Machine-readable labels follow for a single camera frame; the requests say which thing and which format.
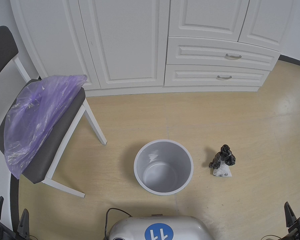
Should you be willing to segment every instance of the white paper bag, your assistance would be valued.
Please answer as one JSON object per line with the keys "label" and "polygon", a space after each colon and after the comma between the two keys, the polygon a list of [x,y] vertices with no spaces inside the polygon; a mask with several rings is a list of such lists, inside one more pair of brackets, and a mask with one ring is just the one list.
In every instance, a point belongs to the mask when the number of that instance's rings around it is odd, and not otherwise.
{"label": "white paper bag", "polygon": [[213,175],[218,177],[231,177],[231,171],[228,165],[224,161],[221,162],[219,169],[213,170]]}

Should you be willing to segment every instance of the chair seat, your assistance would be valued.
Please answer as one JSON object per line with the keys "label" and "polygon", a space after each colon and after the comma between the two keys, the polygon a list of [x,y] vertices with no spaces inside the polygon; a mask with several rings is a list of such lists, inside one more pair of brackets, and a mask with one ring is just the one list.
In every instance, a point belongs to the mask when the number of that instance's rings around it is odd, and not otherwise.
{"label": "chair seat", "polygon": [[[25,86],[32,82],[40,81],[32,79]],[[38,150],[35,157],[29,163],[28,167],[24,170],[23,175],[28,178],[32,183],[38,183],[44,180],[52,161],[56,155],[56,152],[63,140],[63,137],[67,133],[73,119],[79,111],[82,103],[86,98],[84,89],[81,88],[77,96],[73,99],[71,105],[53,126],[52,131],[45,142]],[[14,100],[11,106],[16,104],[17,99]],[[6,116],[4,117],[0,125],[0,151],[4,153],[4,125]]]}

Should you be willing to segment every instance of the white chair frame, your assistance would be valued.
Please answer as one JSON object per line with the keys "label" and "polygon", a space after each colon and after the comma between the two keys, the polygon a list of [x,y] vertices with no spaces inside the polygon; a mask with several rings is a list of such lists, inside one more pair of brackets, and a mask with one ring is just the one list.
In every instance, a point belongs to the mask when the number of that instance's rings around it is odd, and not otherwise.
{"label": "white chair frame", "polygon": [[[23,65],[21,64],[19,58],[18,58],[18,55],[16,55],[14,58],[12,58],[12,61],[14,62],[14,64],[16,65],[18,71],[20,72],[20,74],[22,75],[23,79],[26,81],[26,82],[29,82],[31,80],[31,78],[29,77],[28,73],[26,72],[25,68],[23,67]],[[69,188],[67,186],[64,186],[54,180],[52,180],[52,176],[57,168],[57,165],[60,161],[60,158],[63,154],[63,151],[65,150],[69,140],[70,140],[70,137],[72,136],[76,126],[78,125],[81,117],[85,115],[86,118],[88,119],[92,129],[94,130],[94,132],[96,133],[97,137],[99,138],[100,142],[103,144],[103,145],[106,145],[107,143],[107,140],[105,138],[105,136],[103,135],[102,133],[102,130],[100,129],[100,126],[98,125],[98,122],[96,121],[96,118],[94,117],[93,113],[92,113],[92,110],[87,102],[86,99],[84,99],[84,102],[83,104],[81,105],[79,111],[77,112],[75,118],[73,119],[67,133],[65,134],[65,136],[63,137],[63,140],[56,152],[56,155],[52,161],[52,164],[44,178],[44,180],[42,181],[44,184],[47,184],[49,186],[52,186],[56,189],[59,189],[59,190],[62,190],[64,192],[67,192],[67,193],[70,193],[70,194],[73,194],[75,196],[78,196],[78,197],[82,197],[84,198],[85,194],[82,193],[82,192],[79,192],[77,190],[74,190],[72,188]]]}

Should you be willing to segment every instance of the white wardrobe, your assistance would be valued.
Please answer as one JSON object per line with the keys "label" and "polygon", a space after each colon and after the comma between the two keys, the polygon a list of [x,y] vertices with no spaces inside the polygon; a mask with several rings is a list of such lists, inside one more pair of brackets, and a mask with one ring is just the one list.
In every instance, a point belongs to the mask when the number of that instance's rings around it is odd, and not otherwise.
{"label": "white wardrobe", "polygon": [[87,96],[257,91],[295,0],[11,0],[40,76],[86,74]]}

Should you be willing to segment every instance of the printed logo on white bag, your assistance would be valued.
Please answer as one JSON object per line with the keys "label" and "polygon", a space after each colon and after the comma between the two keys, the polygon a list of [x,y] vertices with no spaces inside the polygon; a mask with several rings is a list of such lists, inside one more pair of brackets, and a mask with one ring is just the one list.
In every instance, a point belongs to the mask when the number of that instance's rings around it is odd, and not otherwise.
{"label": "printed logo on white bag", "polygon": [[170,226],[164,223],[155,223],[144,232],[145,240],[172,240],[173,230]]}

